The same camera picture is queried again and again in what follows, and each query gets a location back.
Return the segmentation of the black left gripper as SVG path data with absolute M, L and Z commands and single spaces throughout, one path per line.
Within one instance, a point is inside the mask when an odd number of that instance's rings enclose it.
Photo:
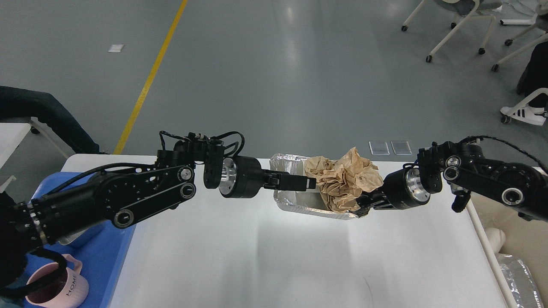
M 260 189 L 305 192 L 316 188 L 316 179 L 278 170 L 262 169 L 253 157 L 223 160 L 219 192 L 225 198 L 252 198 Z

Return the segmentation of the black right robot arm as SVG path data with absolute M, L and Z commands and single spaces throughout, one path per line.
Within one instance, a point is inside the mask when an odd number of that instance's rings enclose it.
M 388 174 L 380 188 L 363 192 L 356 200 L 358 217 L 370 209 L 411 209 L 425 205 L 440 193 L 442 182 L 450 185 L 455 199 L 452 210 L 464 210 L 472 193 L 497 201 L 528 222 L 548 220 L 547 166 L 528 152 L 511 148 L 538 164 L 538 169 L 522 163 L 487 159 L 479 146 L 485 135 L 469 136 L 459 142 L 433 142 L 421 148 L 413 163 Z

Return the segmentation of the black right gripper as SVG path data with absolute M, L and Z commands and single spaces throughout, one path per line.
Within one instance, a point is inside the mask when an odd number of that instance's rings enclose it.
M 371 209 L 411 209 L 425 205 L 430 201 L 431 194 L 423 187 L 418 168 L 407 167 L 388 174 L 380 190 L 362 192 L 355 201 L 358 210 L 356 216 L 362 218 Z

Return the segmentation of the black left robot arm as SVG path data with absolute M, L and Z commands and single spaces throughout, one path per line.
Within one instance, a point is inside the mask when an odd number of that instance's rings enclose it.
M 244 136 L 225 146 L 223 139 L 237 131 L 207 137 L 159 132 L 162 148 L 154 164 L 111 163 L 66 180 L 41 197 L 16 203 L 1 193 L 1 296 L 18 299 L 38 291 L 61 276 L 51 274 L 11 288 L 25 271 L 27 254 L 66 261 L 45 246 L 109 220 L 129 228 L 145 219 L 176 209 L 196 194 L 194 169 L 204 166 L 207 189 L 219 189 L 225 198 L 252 198 L 260 189 L 298 191 L 315 189 L 314 178 L 262 169 L 253 157 L 241 156 Z

